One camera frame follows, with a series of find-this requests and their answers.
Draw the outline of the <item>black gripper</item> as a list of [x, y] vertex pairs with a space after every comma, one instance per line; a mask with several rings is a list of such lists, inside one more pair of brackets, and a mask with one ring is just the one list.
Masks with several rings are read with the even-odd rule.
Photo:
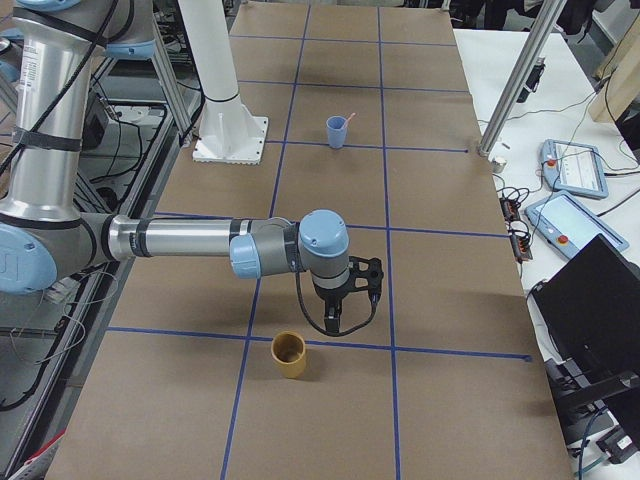
[[314, 286], [316, 294], [324, 302], [324, 324], [328, 334], [340, 333], [340, 318], [343, 299], [349, 294], [346, 286], [338, 288], [323, 288]]

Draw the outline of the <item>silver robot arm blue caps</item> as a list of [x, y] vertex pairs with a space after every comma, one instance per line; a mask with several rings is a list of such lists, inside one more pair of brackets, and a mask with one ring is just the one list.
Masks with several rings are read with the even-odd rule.
[[354, 259], [342, 218], [316, 210], [285, 219], [132, 219], [115, 204], [74, 205], [85, 109], [96, 56], [150, 59], [156, 44], [148, 1], [18, 1], [23, 36], [10, 173], [1, 201], [1, 288], [26, 294], [107, 261], [153, 256], [226, 256], [241, 278], [311, 274], [325, 303], [319, 331], [340, 335]]

